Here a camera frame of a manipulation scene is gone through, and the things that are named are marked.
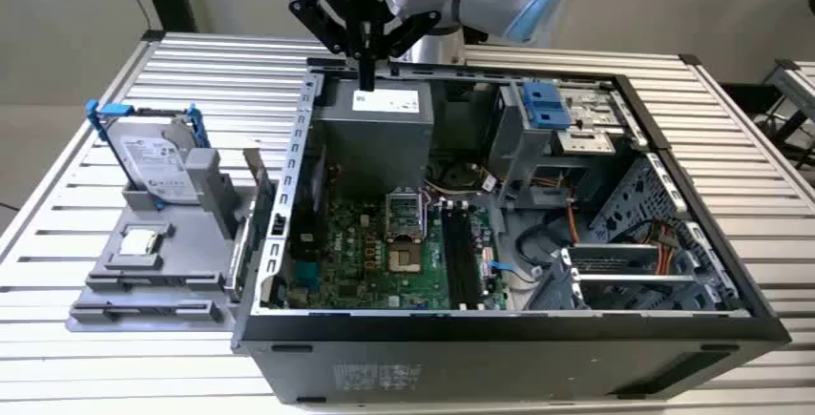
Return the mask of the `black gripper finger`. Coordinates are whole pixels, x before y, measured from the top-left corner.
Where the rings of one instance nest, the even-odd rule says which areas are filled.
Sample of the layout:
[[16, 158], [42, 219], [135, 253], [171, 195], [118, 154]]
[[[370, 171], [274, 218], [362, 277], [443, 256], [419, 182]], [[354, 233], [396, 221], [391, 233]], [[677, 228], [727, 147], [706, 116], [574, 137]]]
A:
[[438, 10], [410, 16], [391, 31], [384, 31], [386, 22], [380, 16], [371, 22], [367, 39], [367, 90], [375, 89], [378, 62], [402, 56], [418, 40], [440, 21]]
[[332, 53], [358, 63], [359, 90], [368, 90], [368, 49], [355, 0], [290, 0], [290, 11]]

